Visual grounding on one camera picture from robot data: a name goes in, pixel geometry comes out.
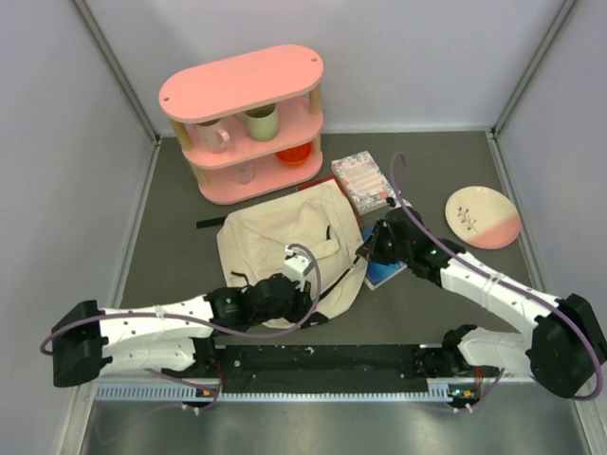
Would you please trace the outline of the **blue orange book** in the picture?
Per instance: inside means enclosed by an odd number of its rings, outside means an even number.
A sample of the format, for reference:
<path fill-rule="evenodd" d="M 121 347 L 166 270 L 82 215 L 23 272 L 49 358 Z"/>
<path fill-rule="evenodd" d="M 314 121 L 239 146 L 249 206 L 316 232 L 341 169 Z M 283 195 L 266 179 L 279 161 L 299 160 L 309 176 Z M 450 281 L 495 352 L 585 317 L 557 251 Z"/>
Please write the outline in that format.
<path fill-rule="evenodd" d="M 406 268 L 407 265 L 403 262 L 396 262 L 393 264 L 367 262 L 364 283 L 370 290 L 374 291 Z"/>

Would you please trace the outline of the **cream canvas backpack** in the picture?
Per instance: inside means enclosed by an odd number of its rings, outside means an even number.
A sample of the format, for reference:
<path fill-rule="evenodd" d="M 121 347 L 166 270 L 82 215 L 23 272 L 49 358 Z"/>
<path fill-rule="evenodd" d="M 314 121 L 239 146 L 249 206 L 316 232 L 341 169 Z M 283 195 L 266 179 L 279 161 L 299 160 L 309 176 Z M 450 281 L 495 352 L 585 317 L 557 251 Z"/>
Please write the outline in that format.
<path fill-rule="evenodd" d="M 282 271 L 285 247 L 306 246 L 316 258 L 322 289 L 317 312 L 334 319 L 347 312 L 364 281 L 367 263 L 350 202 L 334 182 L 270 200 L 229 214 L 216 235 L 226 284 L 241 287 Z"/>

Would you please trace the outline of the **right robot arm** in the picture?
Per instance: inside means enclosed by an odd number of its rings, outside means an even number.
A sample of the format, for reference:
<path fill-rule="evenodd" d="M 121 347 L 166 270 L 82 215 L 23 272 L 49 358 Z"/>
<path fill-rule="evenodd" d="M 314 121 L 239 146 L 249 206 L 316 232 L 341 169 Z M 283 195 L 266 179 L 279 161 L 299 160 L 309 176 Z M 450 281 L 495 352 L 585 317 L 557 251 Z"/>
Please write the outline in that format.
<path fill-rule="evenodd" d="M 606 337 L 585 298 L 559 298 L 512 280 L 463 246 L 433 236 L 414 209 L 392 209 L 378 219 L 357 254 L 370 263 L 403 262 L 416 277 L 477 303 L 512 327 L 510 333 L 475 325 L 447 332 L 442 360 L 450 373 L 488 366 L 529 375 L 558 397 L 573 399 L 595 378 L 587 397 L 600 395 Z"/>

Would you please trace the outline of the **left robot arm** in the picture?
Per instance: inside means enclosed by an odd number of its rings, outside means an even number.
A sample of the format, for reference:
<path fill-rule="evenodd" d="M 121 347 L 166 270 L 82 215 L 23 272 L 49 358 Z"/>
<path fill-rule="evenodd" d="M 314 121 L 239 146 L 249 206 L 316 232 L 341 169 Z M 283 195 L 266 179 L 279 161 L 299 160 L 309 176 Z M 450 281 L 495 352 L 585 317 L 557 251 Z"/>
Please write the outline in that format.
<path fill-rule="evenodd" d="M 291 329 L 311 322 L 319 294 L 310 282 L 274 274 L 254 285 L 221 287 L 207 294 L 134 310 L 76 304 L 51 329 L 41 350 L 52 358 L 57 388 L 91 382 L 108 373 L 167 370 L 205 375 L 214 367 L 215 334 L 244 337 L 248 329 L 285 319 Z"/>

